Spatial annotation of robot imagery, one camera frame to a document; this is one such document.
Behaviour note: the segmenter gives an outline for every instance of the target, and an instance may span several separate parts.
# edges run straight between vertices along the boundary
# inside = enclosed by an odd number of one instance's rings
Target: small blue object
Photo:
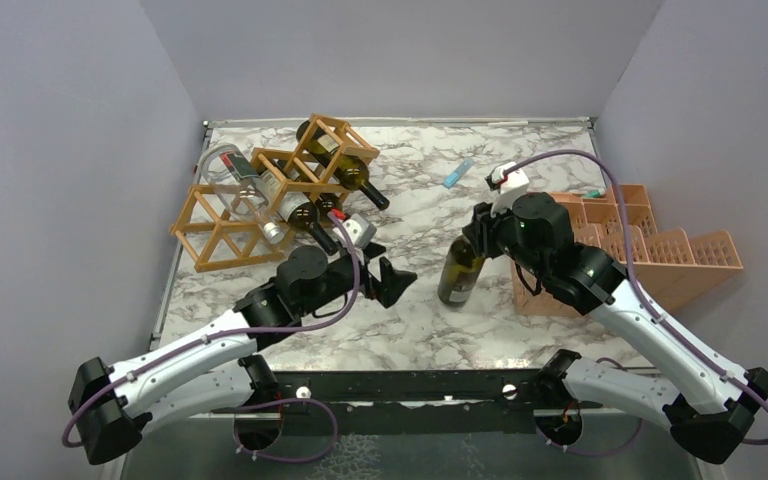
[[[471,158],[467,158],[461,162],[461,164],[458,165],[458,168],[456,168],[454,172],[446,177],[446,180],[443,180],[443,186],[446,188],[452,188],[456,183],[458,183],[458,180],[464,176],[464,174],[467,172],[467,170],[469,170],[469,167],[471,167],[473,163],[475,163],[475,160]]]

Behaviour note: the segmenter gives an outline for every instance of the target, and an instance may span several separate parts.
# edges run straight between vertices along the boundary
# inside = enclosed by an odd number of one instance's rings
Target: white wall
[[[650,188],[662,225],[732,232],[746,272],[681,318],[768,369],[768,1],[667,0],[597,133],[622,180]],[[752,436],[766,435],[764,418]],[[767,479],[768,447],[741,447],[726,466],[730,479]]]
[[[199,120],[136,1],[0,1],[0,479],[92,478],[66,399],[147,347]]]
[[[661,0],[142,0],[199,112],[597,115]]]

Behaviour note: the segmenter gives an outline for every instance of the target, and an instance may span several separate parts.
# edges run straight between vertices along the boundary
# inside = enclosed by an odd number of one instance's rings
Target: marble countertop
[[[495,165],[535,152],[577,148],[593,152],[583,126],[407,126],[356,130],[381,155],[370,166],[374,184],[389,197],[380,212],[353,193],[344,208],[378,227],[393,265],[418,280],[390,309],[359,297],[336,325],[296,334],[262,354],[274,370],[479,369],[539,367],[559,348],[608,356],[628,366],[649,363],[624,340],[584,318],[514,313],[507,259],[485,264],[469,302],[459,310],[437,299],[451,241],[468,223],[472,206],[492,198],[484,176]],[[236,144],[249,154],[264,146],[291,150],[295,128],[221,128],[211,145]],[[475,165],[452,189],[441,183],[465,157]],[[557,157],[526,168],[535,191],[604,190],[598,167]],[[377,271],[374,262],[373,272]],[[275,273],[276,264],[196,273],[184,254],[175,275],[160,340],[165,345],[208,323]],[[315,321],[305,319],[305,323]]]

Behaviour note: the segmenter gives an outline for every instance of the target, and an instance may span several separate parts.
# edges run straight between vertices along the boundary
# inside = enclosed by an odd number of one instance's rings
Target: clear glass bottle
[[[281,180],[266,168],[260,178],[267,198],[275,198],[281,189]],[[293,231],[309,233],[328,255],[333,255],[339,250],[340,246],[319,223],[319,209],[304,193],[286,192],[276,211]]]
[[[269,243],[284,238],[278,219],[268,214],[269,197],[260,176],[235,145],[222,143],[204,152],[199,171],[234,220],[256,221]]]
[[[283,160],[276,162],[276,166],[282,171],[284,170],[284,166],[286,164],[287,162]],[[264,171],[266,171],[266,167],[261,166],[259,173],[262,174]],[[307,175],[299,173],[299,171],[296,169],[290,170],[289,178],[294,182],[310,182],[310,179],[307,177]],[[335,208],[337,210],[342,210],[342,206],[340,205],[340,197],[333,193],[320,193],[319,198],[317,198],[313,203],[316,205],[317,210],[319,210],[320,219],[328,218],[328,212]]]
[[[452,242],[440,275],[437,296],[440,301],[452,307],[460,307],[469,299],[481,268],[484,257],[473,250],[472,245],[463,235]]]
[[[305,120],[296,130],[296,140],[301,140],[310,126],[310,121]],[[310,139],[305,150],[323,166],[328,166],[340,145],[328,134],[317,129]],[[337,169],[334,170],[334,178],[340,185],[349,191],[360,190],[379,209],[385,210],[390,206],[390,200],[384,196],[372,183],[369,182],[369,167],[363,160],[352,156],[342,155]]]

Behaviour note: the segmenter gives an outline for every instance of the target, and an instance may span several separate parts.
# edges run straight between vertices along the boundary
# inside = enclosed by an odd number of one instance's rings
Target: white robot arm
[[[746,370],[715,352],[632,284],[625,266],[576,243],[566,208],[547,193],[526,192],[528,179],[518,170],[524,163],[502,165],[487,177],[500,196],[475,206],[464,235],[479,255],[512,258],[532,294],[545,289],[617,332],[666,377],[640,377],[562,350],[541,370],[544,395],[558,404],[575,399],[619,408],[667,428],[691,454],[724,462],[768,397],[768,372]],[[537,279],[533,287],[521,270]]]
[[[345,238],[336,260],[328,263],[317,247],[299,247],[278,266],[275,277],[201,329],[109,366],[98,357],[84,362],[69,397],[73,417],[63,444],[82,446],[89,463],[97,465],[176,420],[274,400],[277,381],[258,351],[293,333],[335,323],[357,294],[389,308],[416,280],[415,273],[394,269],[384,257],[379,259],[381,279],[369,272],[369,259],[386,249],[370,241],[375,227],[363,218],[341,221],[338,229]],[[302,317],[347,294],[344,308],[334,317],[301,326]],[[73,426],[80,442],[68,438]]]

